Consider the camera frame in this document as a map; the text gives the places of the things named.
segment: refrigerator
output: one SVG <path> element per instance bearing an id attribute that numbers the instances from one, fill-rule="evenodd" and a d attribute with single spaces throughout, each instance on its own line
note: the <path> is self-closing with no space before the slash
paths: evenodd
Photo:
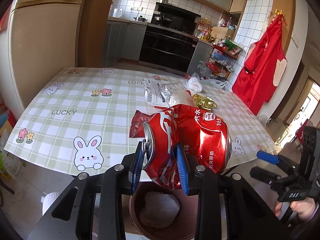
<path id="1" fill-rule="evenodd" d="M 18 119 L 61 69 L 75 66 L 82 0 L 14 0 L 0 31 L 0 91 Z"/>

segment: crushed red can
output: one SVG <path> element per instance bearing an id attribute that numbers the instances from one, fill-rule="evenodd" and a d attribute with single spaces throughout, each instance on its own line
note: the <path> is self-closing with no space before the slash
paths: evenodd
<path id="1" fill-rule="evenodd" d="M 162 187 L 181 188 L 173 154 L 183 145 L 186 154 L 215 173 L 222 171 L 231 155 L 231 141 L 225 122 L 212 112 L 176 105 L 160 111 L 144 125 L 146 154 L 143 169 Z"/>

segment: green and white tablecloth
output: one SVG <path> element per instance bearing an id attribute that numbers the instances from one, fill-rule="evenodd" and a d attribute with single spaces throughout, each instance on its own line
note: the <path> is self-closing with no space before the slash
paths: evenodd
<path id="1" fill-rule="evenodd" d="M 5 150 L 36 165 L 77 175 L 103 173 L 134 153 L 141 138 L 129 138 L 136 110 L 158 110 L 144 99 L 143 79 L 182 82 L 169 75 L 98 68 L 65 68 L 32 100 L 14 127 Z M 204 85 L 232 137 L 228 168 L 276 150 L 256 117 L 233 93 Z"/>

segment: white label on can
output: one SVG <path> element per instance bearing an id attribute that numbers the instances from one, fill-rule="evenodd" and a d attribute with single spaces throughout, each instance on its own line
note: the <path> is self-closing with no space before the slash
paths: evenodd
<path id="1" fill-rule="evenodd" d="M 215 118 L 216 118 L 216 116 L 213 113 L 206 112 L 204 114 L 204 120 L 206 120 L 206 121 L 211 121 L 211 120 L 214 120 Z"/>

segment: yellow flower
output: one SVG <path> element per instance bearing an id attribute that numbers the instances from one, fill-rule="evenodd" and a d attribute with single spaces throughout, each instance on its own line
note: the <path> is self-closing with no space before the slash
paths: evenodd
<path id="1" fill-rule="evenodd" d="M 34 136 L 35 136 L 35 133 L 34 133 L 34 132 L 29 132 L 29 133 L 27 134 L 27 140 L 32 140 Z"/>

